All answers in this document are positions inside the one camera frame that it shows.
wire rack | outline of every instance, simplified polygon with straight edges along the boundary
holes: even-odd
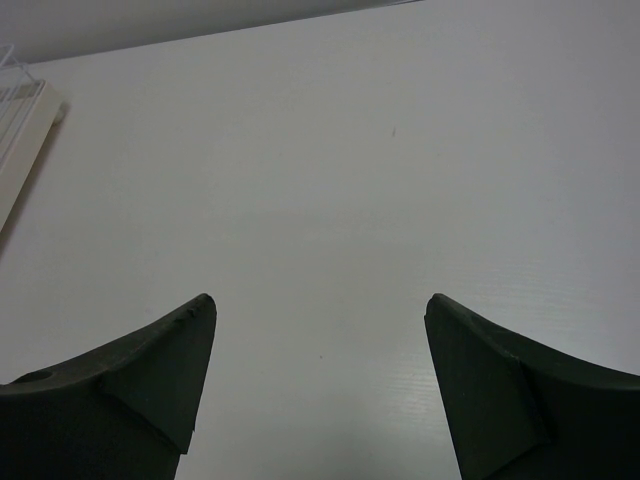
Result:
[[[13,45],[0,45],[0,169],[43,86],[16,60]]]

white table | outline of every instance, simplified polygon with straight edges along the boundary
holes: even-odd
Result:
[[[179,479],[409,480],[459,478],[434,292],[639,374],[635,7],[451,3],[36,66],[71,110],[2,234],[0,381],[208,292]]]

black plastic piece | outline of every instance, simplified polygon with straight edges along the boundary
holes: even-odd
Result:
[[[463,480],[640,479],[640,377],[565,355],[444,295],[425,323]]]
[[[0,478],[173,479],[209,365],[200,295],[151,325],[0,386]]]

white tabletop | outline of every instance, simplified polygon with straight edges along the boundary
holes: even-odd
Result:
[[[178,479],[413,480],[459,478],[435,292],[640,374],[635,7],[453,3],[36,66],[71,109],[2,234],[0,382],[207,292]]]

white wall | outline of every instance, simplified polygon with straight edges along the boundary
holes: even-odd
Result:
[[[384,5],[392,0],[4,0],[0,42],[23,61],[104,52]]]

